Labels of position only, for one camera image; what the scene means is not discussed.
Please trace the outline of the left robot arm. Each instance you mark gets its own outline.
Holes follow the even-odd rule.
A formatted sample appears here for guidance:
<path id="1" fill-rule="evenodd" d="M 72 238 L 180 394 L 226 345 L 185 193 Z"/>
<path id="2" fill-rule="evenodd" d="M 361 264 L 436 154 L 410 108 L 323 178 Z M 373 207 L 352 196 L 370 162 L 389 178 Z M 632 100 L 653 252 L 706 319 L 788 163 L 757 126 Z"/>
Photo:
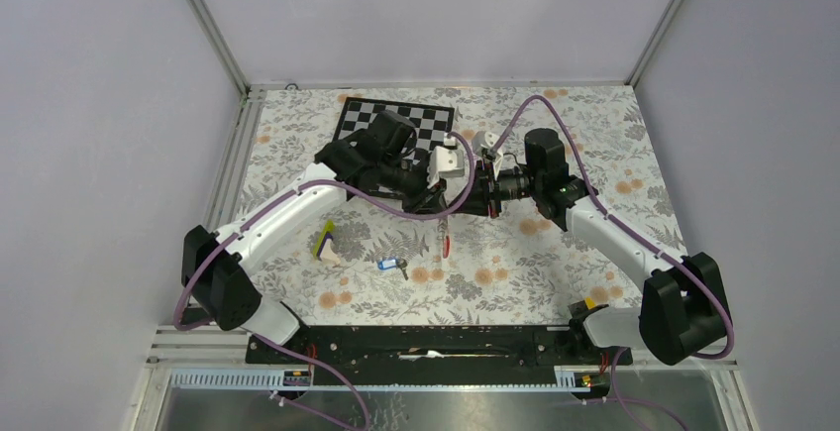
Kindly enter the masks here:
<path id="1" fill-rule="evenodd" d="M 362 199 L 411 220 L 445 217 L 445 178 L 464 173 L 472 155 L 457 133 L 413 163 L 405 150 L 419 134 L 405 117 L 376 114 L 372 123 L 325 145 L 288 186 L 239 219 L 210 231 L 198 225 L 185 234 L 183 292 L 174 326 L 187 331 L 211 323 L 269 338 L 269 349 L 293 363 L 306 353 L 307 337 L 289 307 L 266 299 L 253 275 L 302 227 L 351 199 Z"/>

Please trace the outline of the blue tag key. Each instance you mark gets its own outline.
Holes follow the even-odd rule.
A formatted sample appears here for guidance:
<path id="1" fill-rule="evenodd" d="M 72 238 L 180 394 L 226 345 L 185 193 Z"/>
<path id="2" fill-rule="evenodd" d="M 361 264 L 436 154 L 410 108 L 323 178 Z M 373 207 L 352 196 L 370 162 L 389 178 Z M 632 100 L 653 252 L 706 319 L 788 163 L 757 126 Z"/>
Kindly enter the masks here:
<path id="1" fill-rule="evenodd" d="M 407 273 L 407 266 L 408 262 L 403 258 L 386 258 L 381 259 L 376 262 L 376 265 L 379 270 L 386 271 L 386 270 L 398 270 L 401 276 L 408 280 L 408 273 Z"/>

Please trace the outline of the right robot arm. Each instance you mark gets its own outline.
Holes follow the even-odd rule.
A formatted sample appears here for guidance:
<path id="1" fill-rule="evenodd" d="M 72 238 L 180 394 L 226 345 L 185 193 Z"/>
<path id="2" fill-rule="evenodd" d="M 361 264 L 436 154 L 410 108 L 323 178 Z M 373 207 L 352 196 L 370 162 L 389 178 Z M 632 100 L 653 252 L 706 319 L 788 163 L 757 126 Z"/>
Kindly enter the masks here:
<path id="1" fill-rule="evenodd" d="M 597 305 L 574 313 L 570 354 L 591 364 L 612 347 L 646 349 L 675 365 L 688 357 L 712 359 L 706 347 L 731 329 L 717 263 L 705 253 L 682 256 L 633 230 L 607 212 L 597 191 L 571 173 L 557 132 L 534 129 L 525 136 L 525 164 L 501 168 L 497 135 L 478 132 L 472 149 L 479 159 L 464 214 L 496 218 L 505 201 L 532 199 L 539 213 L 573 238 L 607 257 L 639 288 L 638 307 Z"/>

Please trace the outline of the red tag keyring bundle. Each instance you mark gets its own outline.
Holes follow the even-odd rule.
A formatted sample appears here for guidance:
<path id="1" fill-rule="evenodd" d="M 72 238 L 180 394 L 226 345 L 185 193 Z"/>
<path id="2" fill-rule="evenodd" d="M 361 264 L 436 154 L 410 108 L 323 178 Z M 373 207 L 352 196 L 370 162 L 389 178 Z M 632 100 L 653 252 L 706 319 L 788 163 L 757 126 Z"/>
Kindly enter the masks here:
<path id="1" fill-rule="evenodd" d="M 447 260 L 451 255 L 452 250 L 452 237 L 451 237 L 451 229 L 449 218 L 445 217 L 438 221 L 438 234 L 440 239 L 440 246 L 441 246 L 441 259 Z"/>

